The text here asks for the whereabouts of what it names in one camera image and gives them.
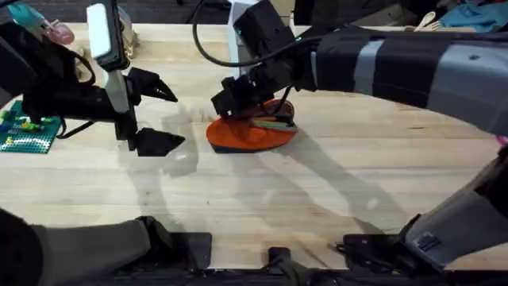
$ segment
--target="black cable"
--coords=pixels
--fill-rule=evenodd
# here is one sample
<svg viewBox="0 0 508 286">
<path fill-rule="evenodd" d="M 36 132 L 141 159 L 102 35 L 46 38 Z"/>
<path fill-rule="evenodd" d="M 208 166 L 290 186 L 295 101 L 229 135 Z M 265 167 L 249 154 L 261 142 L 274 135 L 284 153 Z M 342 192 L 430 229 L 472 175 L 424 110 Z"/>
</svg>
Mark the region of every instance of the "black cable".
<svg viewBox="0 0 508 286">
<path fill-rule="evenodd" d="M 185 24 L 191 23 L 192 19 L 194 18 L 194 15 L 196 14 L 196 11 L 198 11 L 198 7 L 203 4 L 205 0 L 199 1 L 199 3 L 196 5 L 196 7 L 192 10 L 192 13 L 189 15 L 189 17 L 185 20 Z"/>
<path fill-rule="evenodd" d="M 242 67 L 248 67 L 248 66 L 256 65 L 256 64 L 264 62 L 265 60 L 270 60 L 271 58 L 276 57 L 276 56 L 280 55 L 283 52 L 287 52 L 288 50 L 290 50 L 292 48 L 296 48 L 298 46 L 301 46 L 301 45 L 304 45 L 304 44 L 309 44 L 311 42 L 319 41 L 319 40 L 322 39 L 322 36 L 308 37 L 308 38 L 302 39 L 300 41 L 296 41 L 294 43 L 288 44 L 288 45 L 278 49 L 277 51 L 274 51 L 274 52 L 271 52 L 271 53 L 267 54 L 266 56 L 262 56 L 260 58 L 253 59 L 253 60 L 248 60 L 248 61 L 241 62 L 241 63 L 230 63 L 230 62 L 222 61 L 222 60 L 216 59 L 213 56 L 211 56 L 210 54 L 208 54 L 205 51 L 205 49 L 202 47 L 201 43 L 199 42 L 199 38 L 198 38 L 198 19 L 199 19 L 199 12 L 201 11 L 201 8 L 204 6 L 204 4 L 205 4 L 205 1 L 201 2 L 196 7 L 196 13 L 194 15 L 194 20 L 192 22 L 192 37 L 194 38 L 194 43 L 196 44 L 196 47 L 198 48 L 199 52 L 207 60 L 209 60 L 210 62 L 212 62 L 214 64 L 217 64 L 217 65 L 220 65 L 222 67 L 227 67 L 227 68 L 242 68 Z"/>
<path fill-rule="evenodd" d="M 74 128 L 73 130 L 69 131 L 68 133 L 65 133 L 67 131 L 67 123 L 65 122 L 65 118 L 60 116 L 60 121 L 62 122 L 62 132 L 59 135 L 56 135 L 56 138 L 58 139 L 68 139 L 77 133 L 85 130 L 86 128 L 92 126 L 95 124 L 95 122 L 87 122 L 82 124 L 81 126 L 78 126 Z"/>
<path fill-rule="evenodd" d="M 283 97 L 280 99 L 280 103 L 279 105 L 277 106 L 277 108 L 275 108 L 275 111 L 274 111 L 274 114 L 277 114 L 281 108 L 283 108 L 284 106 L 284 103 L 286 102 L 287 100 L 287 96 L 289 95 L 290 91 L 291 91 L 291 88 L 293 88 L 293 85 L 291 84 L 289 87 L 286 87 L 286 90 L 284 91 L 284 95 Z"/>
<path fill-rule="evenodd" d="M 74 52 L 72 50 L 69 50 L 69 52 L 71 52 L 71 54 L 77 58 L 81 64 L 83 64 L 87 69 L 88 71 L 91 73 L 91 78 L 89 80 L 87 80 L 86 82 L 84 82 L 85 84 L 89 84 L 89 85 L 93 85 L 95 83 L 95 72 L 94 72 L 94 69 L 92 68 L 92 66 L 90 65 L 90 62 L 84 58 L 83 56 L 79 55 L 77 52 Z"/>
<path fill-rule="evenodd" d="M 0 8 L 5 7 L 10 4 L 14 4 L 15 2 L 19 2 L 21 0 L 5 0 L 4 2 L 0 3 Z"/>
</svg>

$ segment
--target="wooden tabletop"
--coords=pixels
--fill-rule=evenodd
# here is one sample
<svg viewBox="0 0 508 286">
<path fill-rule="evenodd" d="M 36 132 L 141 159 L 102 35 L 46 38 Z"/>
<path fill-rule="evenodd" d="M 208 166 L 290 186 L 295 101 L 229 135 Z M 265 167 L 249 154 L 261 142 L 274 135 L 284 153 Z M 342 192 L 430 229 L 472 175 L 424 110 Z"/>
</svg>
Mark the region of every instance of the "wooden tabletop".
<svg viewBox="0 0 508 286">
<path fill-rule="evenodd" d="M 71 25 L 87 47 L 84 24 Z M 28 222 L 89 226 L 153 215 L 169 230 L 214 236 L 212 267 L 259 268 L 285 245 L 310 267 L 343 268 L 327 248 L 344 234 L 398 233 L 465 185 L 498 143 L 429 111 L 341 92 L 292 92 L 299 135 L 287 146 L 218 155 L 205 137 L 210 98 L 230 70 L 204 60 L 190 26 L 136 25 L 132 66 L 148 69 L 179 103 L 144 99 L 140 127 L 186 137 L 165 158 L 139 158 L 96 124 L 48 155 L 0 153 L 0 206 Z M 224 26 L 200 26 L 211 54 L 228 58 Z M 77 126 L 81 122 L 71 122 Z M 508 269 L 508 247 L 460 259 L 454 269 Z"/>
</svg>

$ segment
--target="black bracket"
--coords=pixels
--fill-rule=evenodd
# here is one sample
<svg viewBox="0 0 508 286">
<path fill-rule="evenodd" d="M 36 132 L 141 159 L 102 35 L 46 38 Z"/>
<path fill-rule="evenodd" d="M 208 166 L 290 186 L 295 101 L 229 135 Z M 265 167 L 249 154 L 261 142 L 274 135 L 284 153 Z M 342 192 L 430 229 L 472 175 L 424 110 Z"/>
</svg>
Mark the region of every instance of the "black bracket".
<svg viewBox="0 0 508 286">
<path fill-rule="evenodd" d="M 439 274 L 405 246 L 406 233 L 419 217 L 417 215 L 404 226 L 400 234 L 346 234 L 343 244 L 337 245 L 337 251 L 344 255 L 346 265 L 354 272 L 395 272 L 411 277 Z"/>
</svg>

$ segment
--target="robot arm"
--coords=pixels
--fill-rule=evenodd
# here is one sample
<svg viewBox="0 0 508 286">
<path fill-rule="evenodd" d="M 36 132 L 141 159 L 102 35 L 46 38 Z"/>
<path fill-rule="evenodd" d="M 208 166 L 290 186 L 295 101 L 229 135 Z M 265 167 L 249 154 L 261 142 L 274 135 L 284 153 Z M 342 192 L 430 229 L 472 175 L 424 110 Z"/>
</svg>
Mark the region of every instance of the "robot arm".
<svg viewBox="0 0 508 286">
<path fill-rule="evenodd" d="M 235 23 L 250 56 L 269 59 L 222 82 L 224 90 L 212 98 L 221 116 L 235 117 L 292 86 L 359 92 L 508 135 L 503 88 L 508 82 L 508 35 L 350 27 L 311 28 L 295 38 L 274 13 L 270 2 L 261 1 Z M 471 183 L 416 217 L 400 234 L 346 235 L 337 249 L 350 268 L 417 275 L 439 272 L 459 257 L 508 242 L 507 153 L 500 152 Z"/>
<path fill-rule="evenodd" d="M 23 94 L 23 111 L 39 123 L 43 117 L 59 116 L 94 122 L 112 122 L 118 140 L 127 141 L 129 150 L 139 156 L 164 157 L 184 138 L 149 128 L 138 131 L 134 107 L 141 95 L 177 102 L 170 88 L 153 72 L 132 68 L 125 55 L 115 0 L 100 0 L 87 11 L 90 49 L 106 73 L 106 87 L 95 86 L 88 61 L 44 35 L 40 39 L 13 22 L 0 25 L 0 100 Z M 75 59 L 92 73 L 87 82 L 79 82 Z"/>
</svg>

